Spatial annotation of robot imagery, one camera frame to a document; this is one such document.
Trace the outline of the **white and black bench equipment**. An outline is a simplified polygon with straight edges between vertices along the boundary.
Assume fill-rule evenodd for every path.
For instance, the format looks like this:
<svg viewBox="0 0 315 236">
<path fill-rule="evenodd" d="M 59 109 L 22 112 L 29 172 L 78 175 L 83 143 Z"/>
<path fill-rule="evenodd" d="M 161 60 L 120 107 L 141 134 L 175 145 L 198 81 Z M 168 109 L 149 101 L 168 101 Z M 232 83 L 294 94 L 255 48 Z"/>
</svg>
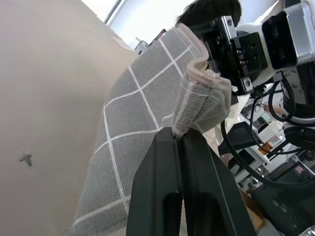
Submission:
<svg viewBox="0 0 315 236">
<path fill-rule="evenodd" d="M 265 117 L 268 117 L 268 114 L 263 113 L 257 119 L 262 120 L 261 131 L 255 126 L 250 128 L 250 121 L 242 114 L 227 118 L 225 130 L 235 152 L 251 169 L 261 169 L 263 177 L 275 178 L 276 169 L 293 155 L 283 152 L 297 150 L 297 147 L 285 142 L 283 125 L 279 121 L 271 118 L 265 121 Z"/>
</svg>

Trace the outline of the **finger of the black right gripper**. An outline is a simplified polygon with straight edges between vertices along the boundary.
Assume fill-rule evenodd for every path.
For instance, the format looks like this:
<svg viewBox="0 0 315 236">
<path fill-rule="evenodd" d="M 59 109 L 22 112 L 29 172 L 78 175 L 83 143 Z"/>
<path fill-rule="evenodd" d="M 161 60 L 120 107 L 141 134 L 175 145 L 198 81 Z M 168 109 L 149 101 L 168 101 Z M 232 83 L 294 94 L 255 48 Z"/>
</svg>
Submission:
<svg viewBox="0 0 315 236">
<path fill-rule="evenodd" d="M 211 22 L 192 26 L 190 29 L 200 39 L 209 54 L 208 67 L 219 74 L 229 74 L 230 64 L 227 51 L 230 46 L 229 17 L 219 17 Z"/>
</svg>

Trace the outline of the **red perforated board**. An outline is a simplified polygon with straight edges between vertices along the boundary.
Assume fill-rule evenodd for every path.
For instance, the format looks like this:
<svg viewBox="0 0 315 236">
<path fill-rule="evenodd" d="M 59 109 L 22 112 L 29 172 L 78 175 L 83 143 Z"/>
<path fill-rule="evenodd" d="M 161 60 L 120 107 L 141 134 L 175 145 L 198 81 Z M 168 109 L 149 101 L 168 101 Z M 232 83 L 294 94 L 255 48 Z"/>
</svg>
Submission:
<svg viewBox="0 0 315 236">
<path fill-rule="evenodd" d="M 153 39 L 153 41 L 149 44 L 149 46 L 152 46 L 156 41 L 158 41 L 163 35 L 165 35 L 165 33 L 167 32 L 167 30 L 162 29 L 160 31 L 160 33 Z"/>
</svg>

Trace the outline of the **dark green machine base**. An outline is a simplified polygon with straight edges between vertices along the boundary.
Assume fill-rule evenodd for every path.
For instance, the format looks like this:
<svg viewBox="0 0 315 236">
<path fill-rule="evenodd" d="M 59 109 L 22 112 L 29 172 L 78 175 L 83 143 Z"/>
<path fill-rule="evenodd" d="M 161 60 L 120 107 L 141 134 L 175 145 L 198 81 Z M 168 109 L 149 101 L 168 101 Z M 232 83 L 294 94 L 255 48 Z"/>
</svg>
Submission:
<svg viewBox="0 0 315 236">
<path fill-rule="evenodd" d="M 271 181 L 302 183 L 310 180 L 306 188 L 285 190 L 261 185 L 250 191 L 263 215 L 286 236 L 298 236 L 315 226 L 315 151 L 297 155 L 300 162 L 290 158 L 267 175 Z"/>
</svg>

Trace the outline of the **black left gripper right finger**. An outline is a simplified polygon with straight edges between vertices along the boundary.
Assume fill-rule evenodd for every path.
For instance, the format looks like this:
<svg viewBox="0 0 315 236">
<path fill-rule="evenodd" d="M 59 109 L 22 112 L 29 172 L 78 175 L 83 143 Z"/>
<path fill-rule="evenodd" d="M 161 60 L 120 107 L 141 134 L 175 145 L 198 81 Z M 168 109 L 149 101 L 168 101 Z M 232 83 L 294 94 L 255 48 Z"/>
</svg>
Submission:
<svg viewBox="0 0 315 236">
<path fill-rule="evenodd" d="M 256 236 L 233 175 L 194 129 L 182 137 L 181 174 L 188 236 Z"/>
</svg>

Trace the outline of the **grey checked towel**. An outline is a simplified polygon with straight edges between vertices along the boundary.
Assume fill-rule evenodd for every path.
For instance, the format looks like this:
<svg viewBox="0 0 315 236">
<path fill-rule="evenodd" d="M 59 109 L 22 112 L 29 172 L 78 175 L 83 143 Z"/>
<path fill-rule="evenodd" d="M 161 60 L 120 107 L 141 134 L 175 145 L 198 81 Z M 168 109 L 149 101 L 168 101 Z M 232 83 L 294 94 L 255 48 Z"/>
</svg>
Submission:
<svg viewBox="0 0 315 236">
<path fill-rule="evenodd" d="M 132 182 L 157 132 L 202 132 L 228 117 L 231 82 L 208 68 L 205 45 L 178 24 L 129 65 L 104 103 L 72 236 L 127 224 Z"/>
</svg>

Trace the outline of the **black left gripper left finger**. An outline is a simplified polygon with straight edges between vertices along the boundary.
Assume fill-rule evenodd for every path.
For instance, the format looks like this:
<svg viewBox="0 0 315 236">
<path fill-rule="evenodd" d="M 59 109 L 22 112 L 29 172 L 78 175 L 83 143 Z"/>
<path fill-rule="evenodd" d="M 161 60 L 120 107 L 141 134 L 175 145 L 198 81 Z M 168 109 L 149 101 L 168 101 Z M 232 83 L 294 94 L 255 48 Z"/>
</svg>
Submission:
<svg viewBox="0 0 315 236">
<path fill-rule="evenodd" d="M 177 141 L 157 134 L 134 176 L 126 236 L 179 236 L 183 188 Z"/>
</svg>

